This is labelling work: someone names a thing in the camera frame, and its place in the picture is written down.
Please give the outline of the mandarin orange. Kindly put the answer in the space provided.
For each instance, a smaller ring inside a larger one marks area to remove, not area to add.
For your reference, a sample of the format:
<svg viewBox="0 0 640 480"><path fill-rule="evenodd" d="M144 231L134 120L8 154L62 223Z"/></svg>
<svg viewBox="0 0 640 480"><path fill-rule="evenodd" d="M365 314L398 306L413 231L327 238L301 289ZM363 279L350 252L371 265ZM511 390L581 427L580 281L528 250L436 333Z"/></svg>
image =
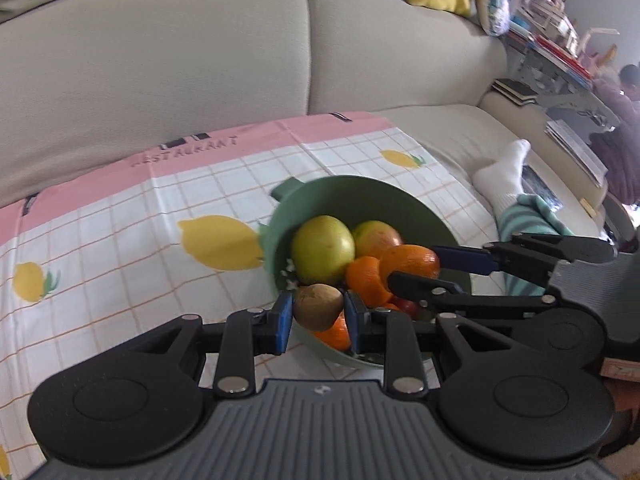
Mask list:
<svg viewBox="0 0 640 480"><path fill-rule="evenodd" d="M338 316L328 330L314 332L314 336L336 351L346 352L350 350L350 337L343 313Z"/></svg>
<svg viewBox="0 0 640 480"><path fill-rule="evenodd" d="M378 260L378 274L387 290L390 290L388 278L394 272L420 276L420 278L439 278L439 258L427 247L410 244L395 246L386 250Z"/></svg>
<svg viewBox="0 0 640 480"><path fill-rule="evenodd" d="M392 294L383 285L378 266L380 260L372 256L356 258L347 268L345 283L356 292L368 308L383 307L390 302Z"/></svg>

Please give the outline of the green pear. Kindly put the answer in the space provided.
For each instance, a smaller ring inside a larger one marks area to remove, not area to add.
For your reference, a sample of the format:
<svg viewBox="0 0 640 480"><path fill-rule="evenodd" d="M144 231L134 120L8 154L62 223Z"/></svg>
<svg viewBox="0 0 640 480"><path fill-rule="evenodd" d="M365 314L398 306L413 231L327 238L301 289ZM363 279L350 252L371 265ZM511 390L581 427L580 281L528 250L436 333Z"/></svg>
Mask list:
<svg viewBox="0 0 640 480"><path fill-rule="evenodd" d="M389 224L370 220L352 230L356 257L381 258L390 248L404 244L400 234Z"/></svg>
<svg viewBox="0 0 640 480"><path fill-rule="evenodd" d="M354 238L337 218L314 217L295 232L291 259L302 284L337 285L355 259Z"/></svg>

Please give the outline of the green colander bowl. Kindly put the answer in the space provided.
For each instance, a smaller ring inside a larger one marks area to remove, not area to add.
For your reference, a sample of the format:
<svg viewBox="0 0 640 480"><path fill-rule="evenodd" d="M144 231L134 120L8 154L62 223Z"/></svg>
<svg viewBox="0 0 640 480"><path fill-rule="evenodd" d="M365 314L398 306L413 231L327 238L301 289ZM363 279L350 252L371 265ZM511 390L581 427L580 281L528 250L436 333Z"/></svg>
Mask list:
<svg viewBox="0 0 640 480"><path fill-rule="evenodd" d="M299 226L317 216L341 220L349 229L368 220L395 228L404 242L426 247L457 247L454 232L435 209L400 188L359 176L331 176L302 182L289 178L273 188L277 207L259 239L271 291L285 290L282 274Z"/></svg>

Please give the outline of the brown kiwi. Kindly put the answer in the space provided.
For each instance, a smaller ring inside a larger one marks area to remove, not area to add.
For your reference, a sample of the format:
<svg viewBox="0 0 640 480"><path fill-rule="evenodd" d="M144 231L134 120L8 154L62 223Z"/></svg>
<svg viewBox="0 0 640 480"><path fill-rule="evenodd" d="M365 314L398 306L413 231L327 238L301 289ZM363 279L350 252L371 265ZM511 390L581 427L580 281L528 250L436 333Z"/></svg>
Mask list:
<svg viewBox="0 0 640 480"><path fill-rule="evenodd" d="M313 284L294 294L294 318L305 330L329 330L344 308L343 293L330 285Z"/></svg>

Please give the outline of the striped teal trouser leg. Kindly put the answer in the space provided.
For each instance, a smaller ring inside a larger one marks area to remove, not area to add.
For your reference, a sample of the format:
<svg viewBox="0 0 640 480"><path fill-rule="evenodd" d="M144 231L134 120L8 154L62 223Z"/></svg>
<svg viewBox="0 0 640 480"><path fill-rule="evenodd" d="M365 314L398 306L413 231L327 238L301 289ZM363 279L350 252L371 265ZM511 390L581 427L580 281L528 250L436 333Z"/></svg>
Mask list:
<svg viewBox="0 0 640 480"><path fill-rule="evenodd" d="M573 235L538 195L500 196L494 213L500 242L510 242L514 233Z"/></svg>

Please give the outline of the white sock foot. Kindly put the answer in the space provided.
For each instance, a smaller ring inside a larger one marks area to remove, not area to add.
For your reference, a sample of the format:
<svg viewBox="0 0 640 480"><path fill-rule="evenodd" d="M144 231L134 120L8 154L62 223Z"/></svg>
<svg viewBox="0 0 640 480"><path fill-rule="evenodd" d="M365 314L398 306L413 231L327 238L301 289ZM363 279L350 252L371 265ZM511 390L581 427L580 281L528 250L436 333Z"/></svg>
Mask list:
<svg viewBox="0 0 640 480"><path fill-rule="evenodd" d="M527 140L513 141L493 164L473 174L474 188L488 201L497 220L524 193L522 171L529 151Z"/></svg>

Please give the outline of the person in purple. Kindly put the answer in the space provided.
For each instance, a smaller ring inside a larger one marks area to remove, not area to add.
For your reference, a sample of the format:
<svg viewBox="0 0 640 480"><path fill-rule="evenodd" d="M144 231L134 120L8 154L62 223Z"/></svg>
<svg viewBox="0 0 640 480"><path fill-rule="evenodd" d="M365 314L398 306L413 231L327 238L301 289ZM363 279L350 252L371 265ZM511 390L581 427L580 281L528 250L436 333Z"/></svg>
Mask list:
<svg viewBox="0 0 640 480"><path fill-rule="evenodd" d="M639 65L625 65L618 84L594 81L594 93L620 121L612 131L593 133L591 151L608 172L608 192L624 205L639 203Z"/></svg>

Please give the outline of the pink checked lemon cloth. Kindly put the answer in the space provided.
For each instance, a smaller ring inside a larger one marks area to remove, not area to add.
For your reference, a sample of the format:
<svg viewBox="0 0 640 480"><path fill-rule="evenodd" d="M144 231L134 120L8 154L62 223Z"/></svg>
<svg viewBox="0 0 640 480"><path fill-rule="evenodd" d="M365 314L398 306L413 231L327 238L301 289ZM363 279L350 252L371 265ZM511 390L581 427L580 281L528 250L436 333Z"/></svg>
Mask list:
<svg viewBox="0 0 640 480"><path fill-rule="evenodd" d="M210 268L183 234L256 238L281 182L356 174L416 196L460 243L480 245L495 221L470 177L511 139L467 105L288 118L151 148L3 208L2 477L42 462L26 408L50 375L185 313L216 322L270 303L259 252Z"/></svg>

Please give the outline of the cluttered side table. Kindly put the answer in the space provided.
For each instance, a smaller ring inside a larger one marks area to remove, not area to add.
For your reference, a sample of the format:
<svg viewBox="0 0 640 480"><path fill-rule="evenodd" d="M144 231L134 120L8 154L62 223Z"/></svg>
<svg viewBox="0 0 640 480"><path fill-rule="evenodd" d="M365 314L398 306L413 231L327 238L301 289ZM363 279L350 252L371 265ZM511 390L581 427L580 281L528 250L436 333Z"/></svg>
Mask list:
<svg viewBox="0 0 640 480"><path fill-rule="evenodd" d="M594 69L582 55L592 34L615 35L616 30L592 28L579 36L566 16L565 1L510 0L510 29L503 36L510 68L492 90L519 107L572 110L598 131L611 131L620 121L593 93Z"/></svg>

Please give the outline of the beige sofa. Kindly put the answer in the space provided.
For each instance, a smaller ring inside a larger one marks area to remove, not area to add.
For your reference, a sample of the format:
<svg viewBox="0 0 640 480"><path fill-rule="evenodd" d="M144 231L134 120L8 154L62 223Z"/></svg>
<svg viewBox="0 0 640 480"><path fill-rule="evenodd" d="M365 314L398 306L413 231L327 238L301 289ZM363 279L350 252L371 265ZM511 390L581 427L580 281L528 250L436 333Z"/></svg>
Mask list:
<svg viewBox="0 0 640 480"><path fill-rule="evenodd" d="M1 200L10 204L193 133L372 112L456 178L517 138L595 236L595 190L546 118L490 91L506 50L471 21L404 0L1 0Z"/></svg>

